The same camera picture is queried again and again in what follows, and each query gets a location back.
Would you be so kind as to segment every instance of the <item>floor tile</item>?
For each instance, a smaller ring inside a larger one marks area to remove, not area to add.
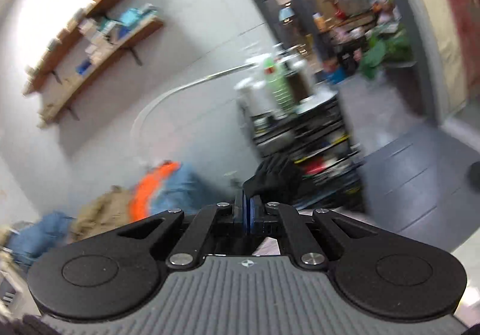
[[[346,120],[366,155],[381,150],[423,121],[383,76],[371,82],[357,73],[340,83],[338,89]]]
[[[400,234],[446,251],[453,251],[479,226],[478,203],[473,204],[467,191],[459,188]]]
[[[378,163],[368,166],[369,163],[367,158],[365,168],[367,180],[379,194],[388,194],[433,165],[434,159],[411,144],[393,152]]]
[[[371,216],[381,228],[398,232],[436,207],[442,198],[428,174],[425,170],[370,205]]]

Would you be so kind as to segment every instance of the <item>black object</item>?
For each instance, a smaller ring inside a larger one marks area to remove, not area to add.
[[[0,320],[0,335],[59,335],[57,331],[43,323],[40,318],[25,315],[22,320],[2,323]]]
[[[72,107],[67,107],[67,110],[70,112],[71,114],[71,117],[74,118],[75,121],[80,121],[80,118],[78,117],[78,115],[75,113],[75,111],[73,110]]]
[[[334,44],[334,51],[335,54],[337,54],[338,62],[342,66],[346,75],[354,75],[359,66],[354,59],[355,51],[357,49],[366,51],[368,48],[368,41],[365,36],[358,37],[345,43]]]
[[[205,207],[194,218],[163,212],[51,250],[32,266],[28,284],[45,313],[114,320],[145,305],[169,274],[202,266],[208,254],[251,255],[246,240],[267,236],[294,265],[328,274],[349,304],[382,319],[451,314],[467,283],[460,262],[440,249],[332,211],[300,215],[240,193],[235,204]]]
[[[52,70],[51,73],[52,73],[53,76],[55,77],[56,81],[57,81],[59,84],[62,84],[62,81],[60,80],[60,77],[59,77],[58,73],[57,73],[55,70]]]
[[[249,124],[250,118],[244,115],[249,136],[258,154],[267,159],[282,153],[296,166],[303,169],[305,164],[324,155],[336,155],[345,165],[342,172],[334,166],[319,172],[313,177],[304,177],[295,190],[295,196],[286,200],[269,198],[267,201],[290,203],[298,209],[307,207],[337,208],[344,207],[353,211],[363,211],[362,181],[357,168],[362,165],[358,155],[359,148],[354,147],[347,124],[343,120],[340,101],[337,96],[309,109],[299,115],[277,120],[266,132],[256,134]],[[333,132],[343,132],[345,138],[331,142]],[[247,194],[256,193],[250,187],[244,187]]]
[[[301,181],[302,171],[288,156],[277,153],[260,163],[255,175],[243,184],[243,190],[248,198],[260,195],[265,203],[289,203]]]
[[[474,162],[470,165],[469,172],[470,187],[475,191],[480,191],[480,162]]]
[[[480,335],[480,324],[475,324],[473,327],[467,329],[462,335]]]
[[[142,61],[140,60],[140,57],[138,56],[137,52],[135,51],[135,48],[134,47],[124,47],[122,49],[127,49],[128,51],[130,51],[131,55],[133,56],[133,58],[135,59],[135,63],[139,66],[143,66],[143,63]]]

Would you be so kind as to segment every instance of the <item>gray floor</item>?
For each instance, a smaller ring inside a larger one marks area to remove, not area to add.
[[[371,218],[381,228],[452,251],[480,227],[480,193],[466,180],[480,154],[422,123],[365,158]]]
[[[338,87],[344,115],[365,155],[393,142],[423,121],[383,74],[374,81],[356,74]]]

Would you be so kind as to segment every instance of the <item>metal screw head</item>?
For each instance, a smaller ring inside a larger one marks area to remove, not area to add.
[[[170,257],[170,263],[172,265],[185,266],[193,262],[193,256],[186,253],[174,254]]]
[[[302,255],[301,260],[306,265],[320,265],[325,260],[325,257],[319,253],[306,253]]]

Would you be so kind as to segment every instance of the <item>doorway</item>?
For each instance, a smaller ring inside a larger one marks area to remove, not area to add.
[[[435,120],[433,99],[423,98],[431,88],[421,91],[428,82],[419,79],[428,78],[424,52],[410,44],[395,0],[255,1],[283,48],[298,46],[318,81],[332,80],[332,63],[342,70],[334,87],[366,155]]]

